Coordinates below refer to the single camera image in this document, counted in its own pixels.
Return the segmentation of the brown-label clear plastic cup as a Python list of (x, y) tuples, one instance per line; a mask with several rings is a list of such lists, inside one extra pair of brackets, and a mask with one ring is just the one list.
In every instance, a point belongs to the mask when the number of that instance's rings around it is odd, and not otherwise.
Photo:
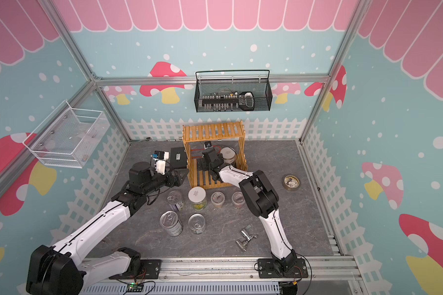
[(214, 192), (211, 195), (210, 200), (215, 208), (221, 208), (225, 203), (225, 194), (220, 191)]

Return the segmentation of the red-label clear plastic cup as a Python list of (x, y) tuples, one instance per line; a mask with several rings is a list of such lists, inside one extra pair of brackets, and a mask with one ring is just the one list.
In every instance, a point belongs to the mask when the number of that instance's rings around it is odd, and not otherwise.
[(240, 209), (240, 208), (242, 208), (243, 206), (245, 206), (245, 204), (246, 204), (246, 200), (245, 200), (245, 198), (244, 198), (244, 196), (243, 196), (243, 193), (240, 192), (240, 191), (235, 192), (235, 193), (232, 195), (232, 203), (233, 203), (233, 206), (234, 206), (235, 208), (237, 208), (237, 209)]

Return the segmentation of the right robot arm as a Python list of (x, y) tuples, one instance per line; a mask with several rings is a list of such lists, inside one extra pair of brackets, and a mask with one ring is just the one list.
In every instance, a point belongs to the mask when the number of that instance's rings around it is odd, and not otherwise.
[(203, 152), (203, 160), (213, 180), (240, 188), (248, 209), (261, 221), (269, 240), (273, 272), (280, 277), (298, 274), (307, 278), (306, 260), (297, 256), (287, 239), (279, 216), (279, 195), (266, 174), (235, 168), (212, 147)]

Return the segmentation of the yellow seed jar white lid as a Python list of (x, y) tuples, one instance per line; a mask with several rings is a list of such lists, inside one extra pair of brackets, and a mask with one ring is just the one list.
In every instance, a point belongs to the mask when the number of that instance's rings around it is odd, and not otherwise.
[(201, 211), (207, 206), (206, 191), (202, 187), (194, 187), (190, 189), (188, 198), (196, 211)]

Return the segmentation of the purple-label tin can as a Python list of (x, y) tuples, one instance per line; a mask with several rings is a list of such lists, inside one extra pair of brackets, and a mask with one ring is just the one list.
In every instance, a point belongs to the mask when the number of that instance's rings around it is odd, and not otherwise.
[(167, 203), (171, 207), (172, 211), (181, 211), (185, 207), (183, 195), (179, 191), (171, 191), (167, 196)]

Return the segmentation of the small silver pull-tab can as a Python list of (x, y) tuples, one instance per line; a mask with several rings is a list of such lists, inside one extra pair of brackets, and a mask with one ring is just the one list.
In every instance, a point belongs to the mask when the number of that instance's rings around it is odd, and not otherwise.
[(206, 230), (206, 220), (201, 214), (191, 215), (188, 225), (193, 234), (202, 234)]

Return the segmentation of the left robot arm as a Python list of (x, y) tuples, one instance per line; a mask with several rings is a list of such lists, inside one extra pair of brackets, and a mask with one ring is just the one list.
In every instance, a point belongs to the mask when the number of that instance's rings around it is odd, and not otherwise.
[(93, 218), (53, 246), (40, 246), (30, 258), (26, 291), (31, 295), (77, 295), (81, 290), (113, 276), (136, 279), (143, 269), (139, 252), (128, 247), (85, 263), (84, 259), (111, 231), (135, 215), (163, 187), (181, 186), (186, 168), (155, 169), (137, 162), (129, 179)]

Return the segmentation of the white-label jar with lid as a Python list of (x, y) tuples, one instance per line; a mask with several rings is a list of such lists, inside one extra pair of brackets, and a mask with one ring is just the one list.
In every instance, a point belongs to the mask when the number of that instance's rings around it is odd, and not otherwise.
[(221, 153), (221, 155), (223, 157), (223, 161), (225, 163), (228, 163), (228, 164), (235, 163), (236, 158), (237, 158), (237, 153), (233, 148), (224, 147), (221, 149), (220, 153)]

